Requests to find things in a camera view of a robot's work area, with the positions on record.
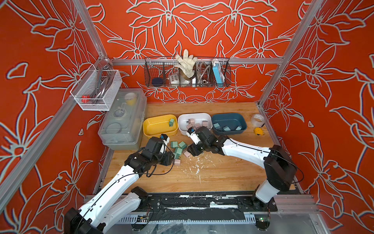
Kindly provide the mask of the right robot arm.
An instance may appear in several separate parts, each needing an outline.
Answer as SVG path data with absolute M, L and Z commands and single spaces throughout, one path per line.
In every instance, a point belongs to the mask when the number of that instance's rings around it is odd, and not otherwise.
M 189 128 L 187 136 L 193 141 L 188 152 L 199 156 L 204 151 L 236 157 L 262 167 L 266 180 L 259 185 L 251 198 L 251 205 L 259 210 L 279 192 L 289 191 L 297 166 L 279 145 L 260 147 L 236 141 L 228 136 L 215 136 L 207 127 Z

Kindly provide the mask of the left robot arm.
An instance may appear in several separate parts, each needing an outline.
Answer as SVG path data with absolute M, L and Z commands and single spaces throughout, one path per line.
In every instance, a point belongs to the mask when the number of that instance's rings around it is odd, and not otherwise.
M 120 197 L 142 176 L 155 175 L 157 165 L 172 166 L 174 154 L 168 148 L 169 137 L 151 137 L 146 146 L 130 154 L 116 176 L 79 209 L 71 208 L 64 216 L 65 234 L 104 234 L 121 218 L 139 207 L 149 208 L 148 193 L 135 187 Z

